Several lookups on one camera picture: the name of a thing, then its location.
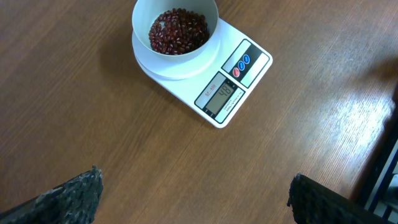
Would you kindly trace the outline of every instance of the adzuki bean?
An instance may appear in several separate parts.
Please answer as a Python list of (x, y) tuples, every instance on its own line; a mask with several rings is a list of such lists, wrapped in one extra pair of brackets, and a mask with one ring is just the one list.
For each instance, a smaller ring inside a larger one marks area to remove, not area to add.
[(189, 53), (209, 38), (206, 17), (186, 9), (172, 9), (161, 14), (149, 32), (152, 49), (166, 55)]

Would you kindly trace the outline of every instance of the scale platform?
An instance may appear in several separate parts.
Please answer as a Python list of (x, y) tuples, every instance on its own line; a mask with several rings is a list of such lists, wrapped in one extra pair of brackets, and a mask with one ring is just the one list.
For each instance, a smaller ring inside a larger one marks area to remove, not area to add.
[(153, 54), (132, 34), (139, 66), (217, 128), (224, 128), (272, 65), (272, 56), (222, 19), (206, 49), (187, 62)]

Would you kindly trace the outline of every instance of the wooden table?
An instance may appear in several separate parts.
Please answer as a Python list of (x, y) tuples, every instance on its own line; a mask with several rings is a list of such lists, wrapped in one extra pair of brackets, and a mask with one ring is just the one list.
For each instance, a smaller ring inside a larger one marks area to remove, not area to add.
[(147, 77), (135, 1), (0, 0), (0, 210), (96, 164), (95, 223), (293, 223), (302, 172), (354, 197), (398, 81), (398, 1), (217, 1), (274, 56), (215, 129)]

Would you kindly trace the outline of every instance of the button panel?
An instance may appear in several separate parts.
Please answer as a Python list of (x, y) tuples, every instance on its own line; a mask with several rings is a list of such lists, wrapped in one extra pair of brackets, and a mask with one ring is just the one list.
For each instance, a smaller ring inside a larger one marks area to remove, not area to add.
[(222, 69), (246, 88), (249, 88), (268, 62), (269, 57), (260, 48), (244, 39), (225, 62)]

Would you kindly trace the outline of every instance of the lcd display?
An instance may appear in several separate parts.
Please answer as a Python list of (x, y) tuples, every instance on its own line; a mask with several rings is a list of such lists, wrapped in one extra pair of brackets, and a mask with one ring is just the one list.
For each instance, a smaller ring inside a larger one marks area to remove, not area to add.
[(234, 92), (235, 90), (232, 87), (224, 83), (207, 104), (206, 108), (213, 114), (217, 114)]

